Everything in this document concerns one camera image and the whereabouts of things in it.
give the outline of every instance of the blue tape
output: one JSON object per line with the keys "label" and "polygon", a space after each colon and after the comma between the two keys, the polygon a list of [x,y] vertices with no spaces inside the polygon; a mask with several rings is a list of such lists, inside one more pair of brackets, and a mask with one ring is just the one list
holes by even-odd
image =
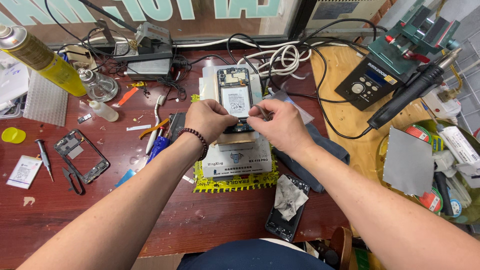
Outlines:
{"label": "blue tape", "polygon": [[125,183],[127,180],[129,180],[132,176],[136,175],[137,173],[129,169],[125,175],[120,179],[118,183],[115,184],[115,187],[121,186],[121,184]]}

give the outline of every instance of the hand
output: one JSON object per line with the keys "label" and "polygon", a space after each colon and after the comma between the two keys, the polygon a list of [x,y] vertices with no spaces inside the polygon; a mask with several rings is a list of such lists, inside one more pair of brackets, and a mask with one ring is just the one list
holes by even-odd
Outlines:
{"label": "hand", "polygon": [[185,116],[185,127],[200,133],[208,144],[214,142],[228,126],[239,119],[228,114],[227,110],[213,99],[194,102]]}
{"label": "hand", "polygon": [[260,110],[252,107],[247,122],[278,150],[294,159],[307,148],[316,145],[303,124],[299,110],[293,104],[278,99],[264,99],[257,105],[272,111],[273,120],[265,122]]}

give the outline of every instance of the smartphone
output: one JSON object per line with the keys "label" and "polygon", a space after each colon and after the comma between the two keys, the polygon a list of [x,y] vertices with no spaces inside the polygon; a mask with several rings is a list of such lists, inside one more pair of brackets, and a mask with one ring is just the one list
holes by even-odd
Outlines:
{"label": "smartphone", "polygon": [[229,114],[237,116],[239,122],[229,126],[225,134],[251,132],[248,111],[253,106],[250,77],[247,68],[226,68],[217,71],[218,101]]}
{"label": "smartphone", "polygon": [[[299,188],[299,190],[305,193],[305,195],[308,195],[308,191],[310,191],[310,186],[307,183],[291,175],[285,174],[285,176],[289,178],[292,183],[297,188]],[[305,204],[300,206],[297,209],[297,214],[293,216],[289,221],[287,221],[283,217],[280,211],[272,207],[272,211],[270,212],[267,223],[265,224],[265,229],[288,242],[292,242],[304,206]]]}

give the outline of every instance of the person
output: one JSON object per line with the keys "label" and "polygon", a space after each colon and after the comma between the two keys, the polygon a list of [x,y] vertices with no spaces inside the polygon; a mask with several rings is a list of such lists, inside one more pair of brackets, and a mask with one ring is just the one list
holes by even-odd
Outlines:
{"label": "person", "polygon": [[[273,120],[265,122],[253,107],[248,123],[318,179],[387,269],[475,269],[480,265],[477,240],[366,179],[317,146],[292,104],[263,100],[258,105],[273,112]],[[210,144],[237,121],[210,99],[190,106],[185,127],[199,132]],[[48,240],[18,269],[130,269],[175,187],[203,148],[197,136],[183,133],[129,181]],[[223,244],[182,267],[246,268],[330,269],[307,253],[260,239]]]}

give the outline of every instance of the beaded bracelet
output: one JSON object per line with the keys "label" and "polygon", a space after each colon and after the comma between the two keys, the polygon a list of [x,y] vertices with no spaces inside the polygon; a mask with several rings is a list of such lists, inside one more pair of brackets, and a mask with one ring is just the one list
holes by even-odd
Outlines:
{"label": "beaded bracelet", "polygon": [[185,127],[180,129],[180,131],[178,132],[177,138],[180,137],[180,135],[182,135],[185,132],[192,133],[193,135],[197,136],[200,139],[200,141],[202,141],[202,144],[204,145],[204,152],[201,155],[201,157],[198,159],[198,161],[204,160],[204,158],[207,156],[207,151],[208,151],[208,144],[205,141],[205,139],[202,137],[202,135],[200,135],[200,133],[198,133],[198,131],[195,131],[194,129],[191,129],[191,128],[185,128]]}

